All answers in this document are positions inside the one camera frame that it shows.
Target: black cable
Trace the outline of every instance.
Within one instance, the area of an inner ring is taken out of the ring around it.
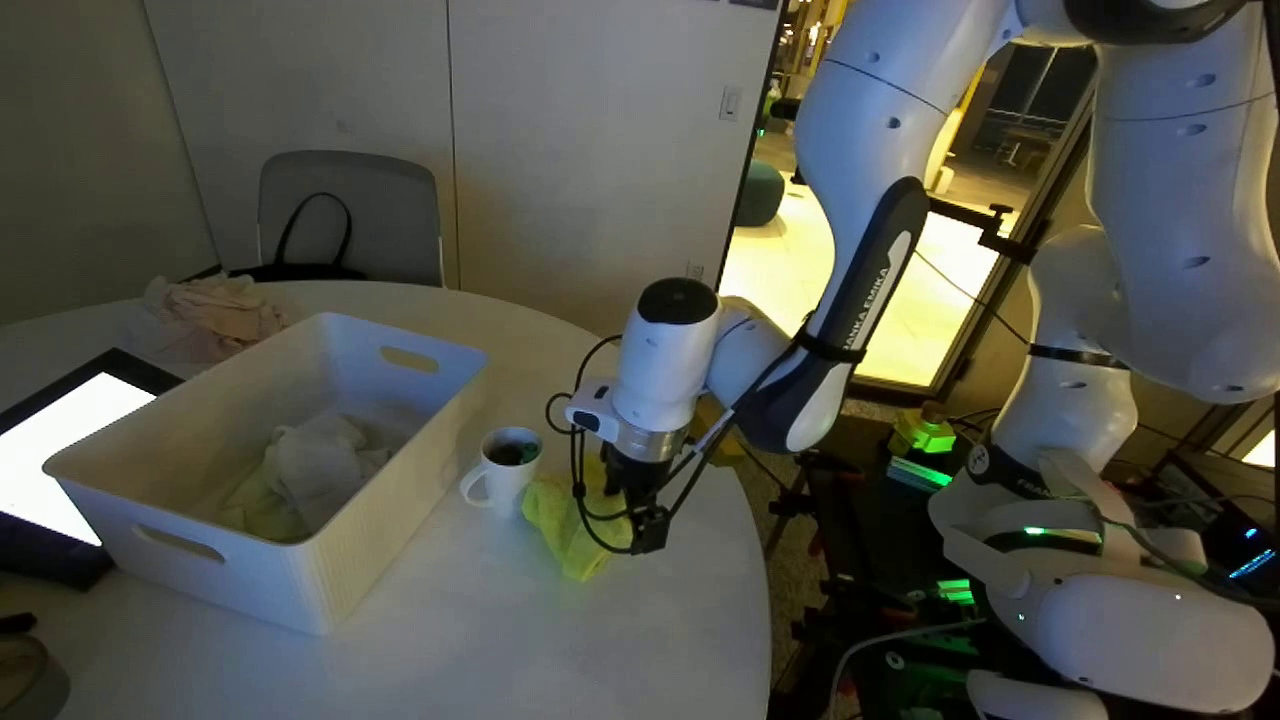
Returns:
[[[570,392],[556,392],[556,396],[550,396],[550,405],[545,405],[545,425],[556,433],[556,438],[570,438],[571,427],[570,425],[556,425],[556,399],[571,399]]]
[[[919,642],[919,638],[941,638],[941,633],[964,633],[964,628],[982,628],[982,626],[989,626],[989,622],[982,617],[982,622],[957,622],[957,626],[924,626],[924,628],[885,633],[885,638],[867,638],[867,642],[848,645],[844,656],[835,661],[825,709],[834,709],[834,699],[839,691],[839,681],[844,681],[844,668],[854,664],[854,656],[862,656],[867,650],[881,650],[881,645],[901,645],[901,642]]]
[[[570,438],[570,477],[571,477],[571,506],[578,506],[578,515],[580,515],[580,524],[584,524],[584,534],[602,543],[602,549],[609,549],[609,551],[616,551],[616,555],[640,555],[636,549],[620,549],[620,543],[609,543],[602,534],[597,534],[597,520],[624,520],[624,515],[631,515],[631,514],[590,514],[590,482],[584,482],[584,427],[571,427],[571,438]]]
[[[1156,427],[1156,425],[1138,425],[1142,433],[1149,433],[1149,438],[1160,438],[1160,441],[1170,441],[1170,443],[1180,443],[1183,438],[1173,438],[1173,433],[1164,433],[1164,427]]]
[[[678,482],[694,461],[696,461],[696,452],[683,452],[683,457],[678,461],[678,469],[666,477],[666,484]]]
[[[971,433],[992,433],[992,419],[996,419],[1001,409],[982,409],[982,411],[964,411],[964,415],[949,415],[949,425],[957,427],[971,427]]]
[[[746,443],[746,457],[750,457],[780,492],[793,492],[793,484],[780,482],[750,443]]]
[[[1019,339],[1019,343],[1030,343],[1033,349],[1033,339],[1019,333],[1019,330],[1013,330],[989,301],[982,301],[982,298],[971,298],[969,290],[960,290],[943,270],[936,270],[924,253],[918,253],[918,260],[924,266],[924,270],[932,270],[943,283],[953,283],[969,304],[975,304],[983,317],[992,317],[1013,339]]]
[[[590,349],[590,356],[578,363],[571,390],[584,390],[584,375],[597,359],[597,354],[603,354],[609,343],[616,343],[620,335],[602,335],[602,343]]]
[[[1180,565],[1175,555],[1170,555],[1160,543],[1151,543],[1151,535],[1149,535],[1143,530],[1138,530],[1138,524],[1122,524],[1122,520],[1114,520],[1114,515],[1100,515],[1100,520],[1114,524],[1114,530],[1123,530],[1160,567],[1170,567],[1170,573],[1201,586],[1201,588],[1213,593],[1213,596],[1225,596],[1225,602],[1238,602],[1238,603],[1251,603],[1251,610],[1267,610],[1267,614],[1280,610],[1280,596],[1243,593],[1243,588],[1231,586],[1231,573],[1225,573],[1225,567],[1217,567],[1217,565],[1209,565],[1204,577],[1194,573],[1187,565]]]
[[[741,333],[741,330],[754,324],[754,322],[758,322],[758,317],[746,317],[746,322],[735,322],[730,333],[719,333],[713,356],[719,354],[719,343],[725,343],[733,333]]]
[[[975,433],[975,438],[989,438],[992,427],[989,425],[969,425],[969,419],[949,419],[953,427],[964,427],[964,433]]]
[[[725,441],[725,433],[733,427],[733,415],[741,411],[741,405],[746,405],[746,396],[754,396],[775,369],[785,369],[793,356],[796,356],[796,349],[801,349],[801,335],[773,359],[773,363],[763,363],[763,373],[733,399],[733,409],[725,411],[730,415],[730,425],[718,433],[718,438],[710,438],[710,450],[700,452],[700,461],[696,461],[696,469],[694,469],[694,477],[688,477],[688,484],[679,487],[679,498],[678,498],[678,506],[673,506],[673,514],[670,514],[670,520],[678,520],[678,514],[683,507],[683,501],[688,501],[688,492],[700,484],[700,477],[704,477],[704,469],[710,469],[710,461],[713,461],[713,452],[718,452],[718,443]]]

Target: green light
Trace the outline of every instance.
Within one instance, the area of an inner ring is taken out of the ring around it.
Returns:
[[[941,469],[927,469],[927,466],[911,466],[903,457],[890,461],[890,477],[901,482],[901,484],[919,484],[927,492],[953,487],[953,474],[941,474]]]
[[[969,577],[936,581],[936,596],[941,596],[943,603],[964,603],[964,610],[975,603]]]
[[[1071,541],[1071,543],[1100,543],[1104,535],[1091,530],[1039,530],[1030,524],[1024,535]]]
[[[924,457],[949,457],[957,450],[957,427],[943,415],[927,415],[919,409],[901,411],[898,450],[911,450]]]

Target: white container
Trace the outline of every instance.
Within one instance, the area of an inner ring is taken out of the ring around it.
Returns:
[[[334,633],[462,482],[484,405],[475,349],[312,317],[49,461],[119,567],[299,633]],[[394,461],[312,535],[229,530],[219,506],[282,425],[319,409],[404,425]]]

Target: white mug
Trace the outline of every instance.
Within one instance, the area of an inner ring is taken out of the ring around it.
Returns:
[[[519,514],[519,492],[535,477],[545,438],[525,425],[507,425],[484,441],[475,469],[462,482],[462,498],[501,520]]]

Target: round table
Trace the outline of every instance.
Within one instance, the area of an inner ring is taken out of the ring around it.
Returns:
[[[535,419],[593,335],[487,298],[411,283],[276,283],[297,314],[343,314],[487,354],[491,419]],[[0,330],[0,405],[119,349],[138,304]],[[0,617],[73,676],[63,718],[700,718],[770,709],[770,586],[750,501],[730,469],[656,555],[559,577],[527,524],[497,524],[454,492],[334,638],[297,638],[130,573],[94,593],[0,581]]]

